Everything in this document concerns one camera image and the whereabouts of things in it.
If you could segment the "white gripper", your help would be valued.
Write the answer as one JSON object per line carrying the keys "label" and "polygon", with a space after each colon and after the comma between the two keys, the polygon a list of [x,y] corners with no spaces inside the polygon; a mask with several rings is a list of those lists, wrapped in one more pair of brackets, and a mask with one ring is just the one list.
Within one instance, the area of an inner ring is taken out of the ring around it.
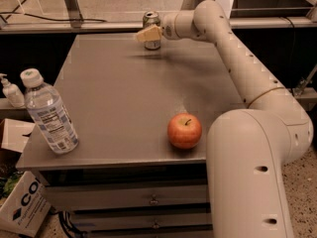
{"label": "white gripper", "polygon": [[176,13],[166,14],[160,23],[160,27],[157,25],[150,25],[140,30],[135,38],[138,42],[151,42],[159,41],[163,35],[168,40],[178,40],[179,36],[176,33],[175,21],[177,18]]}

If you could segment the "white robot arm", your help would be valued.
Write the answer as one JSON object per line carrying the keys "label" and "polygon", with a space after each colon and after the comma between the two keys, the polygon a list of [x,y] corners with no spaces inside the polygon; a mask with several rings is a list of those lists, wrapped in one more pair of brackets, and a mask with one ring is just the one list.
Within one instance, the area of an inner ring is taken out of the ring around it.
{"label": "white robot arm", "polygon": [[312,143],[306,111],[233,33],[215,1],[168,14],[136,37],[212,43],[245,105],[219,116],[207,135],[214,238],[294,238],[281,168]]}

